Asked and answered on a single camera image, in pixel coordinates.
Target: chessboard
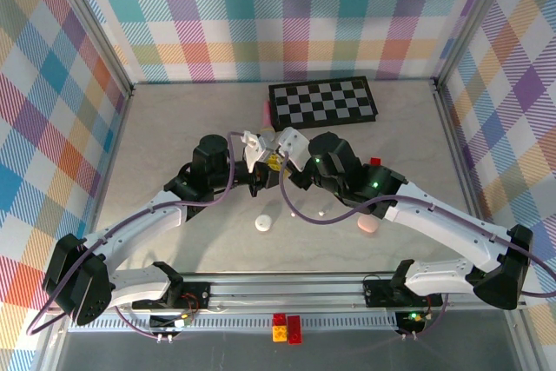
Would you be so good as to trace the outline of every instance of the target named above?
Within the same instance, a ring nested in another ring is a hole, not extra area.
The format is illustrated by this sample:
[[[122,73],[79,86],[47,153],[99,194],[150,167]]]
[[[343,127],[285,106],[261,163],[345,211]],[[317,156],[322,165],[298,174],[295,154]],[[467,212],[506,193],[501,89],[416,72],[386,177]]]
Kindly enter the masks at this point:
[[[378,115],[364,76],[268,86],[276,131],[373,122]]]

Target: red lego brick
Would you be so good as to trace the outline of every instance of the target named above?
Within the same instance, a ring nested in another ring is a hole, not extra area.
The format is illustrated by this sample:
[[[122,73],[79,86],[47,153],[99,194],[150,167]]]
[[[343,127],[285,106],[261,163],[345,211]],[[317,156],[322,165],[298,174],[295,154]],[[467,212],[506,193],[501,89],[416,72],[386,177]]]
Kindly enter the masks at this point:
[[[301,345],[301,317],[288,316],[288,343],[290,345]]]
[[[272,315],[272,326],[286,326],[286,314],[276,313]]]

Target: white ball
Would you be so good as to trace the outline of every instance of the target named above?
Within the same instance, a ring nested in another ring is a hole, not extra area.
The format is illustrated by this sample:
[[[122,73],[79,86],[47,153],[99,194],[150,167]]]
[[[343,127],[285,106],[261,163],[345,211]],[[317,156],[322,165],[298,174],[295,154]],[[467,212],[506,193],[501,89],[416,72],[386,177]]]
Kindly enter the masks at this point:
[[[260,215],[255,219],[255,227],[260,232],[266,232],[272,226],[272,218],[269,215]]]

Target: white table surface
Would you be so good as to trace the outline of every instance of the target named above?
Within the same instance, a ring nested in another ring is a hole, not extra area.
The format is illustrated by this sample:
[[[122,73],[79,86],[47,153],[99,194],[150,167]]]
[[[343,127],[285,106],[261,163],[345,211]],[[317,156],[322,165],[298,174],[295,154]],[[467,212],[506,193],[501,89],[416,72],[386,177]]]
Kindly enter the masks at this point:
[[[108,226],[148,202],[179,168],[191,160],[202,136],[230,130],[257,132],[267,83],[142,85],[129,117],[109,179],[98,227]],[[371,156],[441,200],[465,210],[433,96],[424,81],[370,83],[379,110],[374,123],[304,129],[308,138],[328,130],[350,142],[367,162]],[[235,142],[237,155],[241,143]],[[287,185],[303,213],[325,218],[347,210],[328,192]],[[268,214],[272,228],[255,228]],[[165,261],[185,273],[223,271],[391,271],[400,260],[456,257],[449,248],[400,225],[384,221],[377,232],[357,227],[357,216],[331,226],[315,226],[291,217],[276,187],[256,199],[235,189],[220,205],[205,209],[129,258],[122,268]]]

